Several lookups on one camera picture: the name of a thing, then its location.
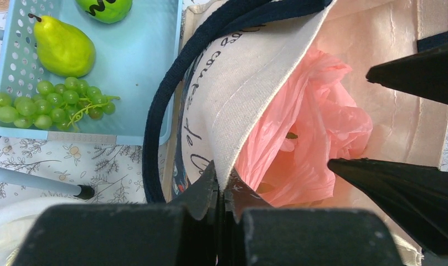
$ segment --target grape bunch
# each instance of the grape bunch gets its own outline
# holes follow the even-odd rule
[[[95,86],[89,86],[85,80],[74,77],[65,79],[64,84],[54,86],[47,80],[37,85],[39,94],[32,98],[15,98],[0,92],[0,121],[13,123],[15,127],[27,129],[35,126],[42,130],[55,126],[60,131],[79,131],[76,123],[84,114],[94,120],[103,115],[112,115],[116,105],[111,100],[120,100],[117,96],[103,95]]]

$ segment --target green pear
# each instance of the green pear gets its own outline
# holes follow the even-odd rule
[[[132,7],[132,0],[76,0],[90,17],[111,24],[123,20]]]
[[[88,74],[95,63],[95,46],[85,33],[76,27],[50,16],[37,17],[34,37],[38,59],[43,67],[59,76],[81,77]]]

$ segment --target light blue plastic basket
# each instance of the light blue plastic basket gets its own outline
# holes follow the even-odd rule
[[[0,135],[30,139],[142,145],[147,113],[166,71],[178,54],[182,0],[134,0],[130,14],[115,24],[103,24],[82,11],[74,0],[11,0],[2,33],[0,91],[32,96],[41,80],[53,84],[64,78],[44,70],[36,54],[34,19],[50,15],[74,25],[94,42],[97,56],[90,74],[83,77],[105,94],[117,95],[116,112],[99,121],[85,117],[80,133],[18,129],[0,122]],[[161,128],[160,144],[171,131],[169,104]]]

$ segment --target black rubber tip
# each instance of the black rubber tip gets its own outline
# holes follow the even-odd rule
[[[89,200],[91,198],[93,198],[93,196],[95,195],[95,190],[91,187],[91,186],[86,186],[86,185],[78,185],[80,188],[82,188],[82,190],[80,191],[80,194],[78,194],[77,196],[74,196],[76,198],[79,199],[84,199],[84,200]]]

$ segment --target pear stem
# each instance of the pear stem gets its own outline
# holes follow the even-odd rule
[[[33,15],[33,14],[31,14],[31,13],[28,13],[28,17],[29,17],[29,18],[36,18],[36,20],[37,20],[38,22],[41,22],[41,21],[42,21],[40,17],[38,17],[38,16],[36,16],[36,15]]]

